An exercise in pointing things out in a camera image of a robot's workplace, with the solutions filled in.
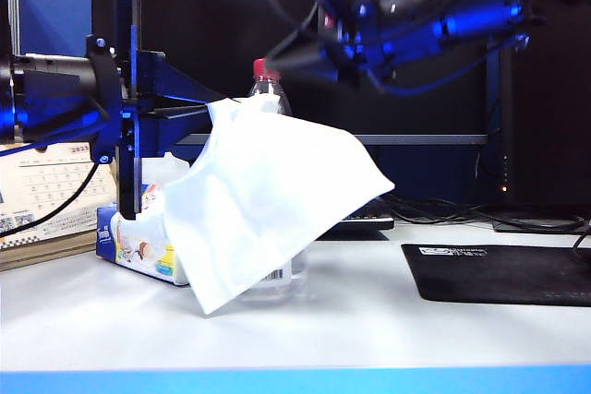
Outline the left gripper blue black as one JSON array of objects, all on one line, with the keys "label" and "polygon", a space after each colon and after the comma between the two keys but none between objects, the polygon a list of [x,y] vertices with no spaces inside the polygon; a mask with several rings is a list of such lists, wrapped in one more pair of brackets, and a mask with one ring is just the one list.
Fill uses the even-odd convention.
[{"label": "left gripper blue black", "polygon": [[[108,119],[91,142],[91,158],[115,162],[116,201],[123,218],[141,212],[141,158],[162,157],[193,133],[209,131],[205,105],[155,108],[138,104],[138,58],[141,0],[112,0],[114,41],[87,37],[87,58],[95,76],[97,102]],[[222,94],[172,66],[164,52],[140,52],[140,102],[159,99],[210,103]]]}]

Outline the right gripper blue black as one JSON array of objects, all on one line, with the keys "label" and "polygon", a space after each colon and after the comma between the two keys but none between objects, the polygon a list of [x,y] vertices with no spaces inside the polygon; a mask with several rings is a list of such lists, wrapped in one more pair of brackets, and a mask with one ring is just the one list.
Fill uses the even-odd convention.
[{"label": "right gripper blue black", "polygon": [[319,0],[327,53],[341,75],[380,89],[398,66],[441,51],[443,0]]}]

